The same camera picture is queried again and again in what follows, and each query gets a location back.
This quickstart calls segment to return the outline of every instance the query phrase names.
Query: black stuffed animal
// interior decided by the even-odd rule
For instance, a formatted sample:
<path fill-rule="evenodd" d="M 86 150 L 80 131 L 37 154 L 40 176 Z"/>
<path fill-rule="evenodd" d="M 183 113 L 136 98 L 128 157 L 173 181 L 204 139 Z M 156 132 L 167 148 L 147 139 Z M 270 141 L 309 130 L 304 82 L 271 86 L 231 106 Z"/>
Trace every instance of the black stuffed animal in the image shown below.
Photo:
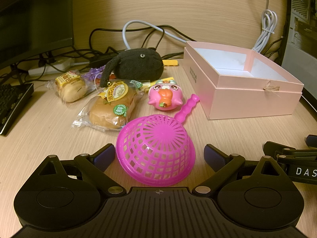
<path fill-rule="evenodd" d="M 106 64 L 100 87 L 107 87 L 109 76 L 114 71 L 118 79 L 155 81 L 163 73 L 164 65 L 155 48 L 136 48 L 121 52 Z"/>

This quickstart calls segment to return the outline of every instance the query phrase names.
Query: pink cartoon toy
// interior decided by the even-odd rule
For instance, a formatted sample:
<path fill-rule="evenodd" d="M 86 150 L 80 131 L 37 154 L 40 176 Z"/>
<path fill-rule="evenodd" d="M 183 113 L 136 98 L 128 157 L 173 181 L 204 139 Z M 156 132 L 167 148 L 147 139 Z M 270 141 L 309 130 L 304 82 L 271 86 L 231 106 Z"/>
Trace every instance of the pink cartoon toy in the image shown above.
<path fill-rule="evenodd" d="M 163 111 L 172 110 L 183 104 L 183 93 L 174 80 L 158 80 L 149 90 L 149 105 Z"/>

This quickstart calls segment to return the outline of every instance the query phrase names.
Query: computer monitor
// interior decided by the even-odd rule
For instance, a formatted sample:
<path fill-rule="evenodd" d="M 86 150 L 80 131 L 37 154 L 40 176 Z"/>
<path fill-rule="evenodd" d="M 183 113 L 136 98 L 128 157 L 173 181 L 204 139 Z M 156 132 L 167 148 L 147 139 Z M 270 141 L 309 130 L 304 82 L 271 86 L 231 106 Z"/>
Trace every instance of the computer monitor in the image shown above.
<path fill-rule="evenodd" d="M 275 62 L 304 83 L 302 96 L 317 111 L 316 0 L 287 0 L 286 25 Z"/>
<path fill-rule="evenodd" d="M 0 69 L 73 39 L 72 0 L 0 0 Z"/>

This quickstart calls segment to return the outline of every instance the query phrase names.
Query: pink plastic basket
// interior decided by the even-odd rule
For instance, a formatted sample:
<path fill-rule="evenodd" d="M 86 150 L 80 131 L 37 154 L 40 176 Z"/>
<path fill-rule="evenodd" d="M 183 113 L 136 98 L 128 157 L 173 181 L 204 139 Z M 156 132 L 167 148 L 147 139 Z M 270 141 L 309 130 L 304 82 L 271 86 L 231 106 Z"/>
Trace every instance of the pink plastic basket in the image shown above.
<path fill-rule="evenodd" d="M 195 163 L 195 148 L 182 122 L 199 101 L 188 100 L 175 117 L 155 114 L 128 123 L 117 139 L 117 156 L 124 170 L 150 186 L 169 186 L 183 180 Z"/>

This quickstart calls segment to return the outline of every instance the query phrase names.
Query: white cable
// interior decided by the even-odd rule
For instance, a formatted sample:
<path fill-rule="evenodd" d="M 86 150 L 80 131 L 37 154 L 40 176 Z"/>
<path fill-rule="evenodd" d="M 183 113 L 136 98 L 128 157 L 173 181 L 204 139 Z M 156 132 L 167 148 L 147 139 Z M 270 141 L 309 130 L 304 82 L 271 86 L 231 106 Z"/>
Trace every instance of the white cable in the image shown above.
<path fill-rule="evenodd" d="M 146 22 L 146 21 L 143 21 L 143 20 L 131 20 L 131 21 L 127 22 L 127 23 L 124 25 L 123 30 L 122 30 L 123 42 L 124 42 L 124 44 L 126 45 L 126 48 L 127 48 L 127 49 L 131 49 L 131 48 L 130 48 L 130 46 L 129 46 L 129 44 L 128 44 L 128 41 L 126 40 L 126 28 L 127 28 L 130 24 L 132 24 L 132 23 L 142 23 L 142 24 L 144 24 L 144 25 L 147 25 L 147 26 L 150 26 L 150 27 L 152 27 L 152 28 L 155 28 L 156 30 L 158 30 L 158 31 L 160 31 L 160 32 L 163 32 L 163 30 L 162 30 L 161 28 L 159 28 L 159 27 L 157 27 L 157 26 L 155 26 L 155 25 L 153 25 L 153 24 L 151 24 L 151 23 L 148 23 L 148 22 Z M 178 40 L 178 41 L 181 41 L 181 42 L 183 42 L 183 43 L 186 43 L 186 40 L 181 39 L 181 38 L 179 38 L 179 37 L 177 37 L 177 36 L 174 36 L 173 34 L 167 32 L 167 31 L 165 31 L 165 35 L 168 35 L 168 36 L 170 36 L 170 37 L 172 37 L 172 38 L 174 38 L 174 39 L 176 39 L 176 40 Z"/>
<path fill-rule="evenodd" d="M 75 65 L 84 65 L 84 64 L 89 64 L 90 62 L 88 61 L 88 62 L 74 62 L 74 63 L 72 63 L 71 65 L 72 66 L 75 66 Z"/>
<path fill-rule="evenodd" d="M 277 15 L 275 12 L 268 9 L 268 2 L 269 0 L 266 0 L 266 9 L 262 13 L 262 33 L 252 48 L 258 53 L 260 53 L 267 45 L 270 35 L 274 34 L 277 25 Z"/>
<path fill-rule="evenodd" d="M 98 91 L 98 88 L 97 88 L 97 85 L 96 85 L 96 78 L 97 78 L 97 76 L 98 76 L 99 74 L 102 74 L 102 72 L 99 72 L 99 73 L 95 76 L 95 79 L 94 79 L 95 88 L 96 88 L 97 91 Z"/>

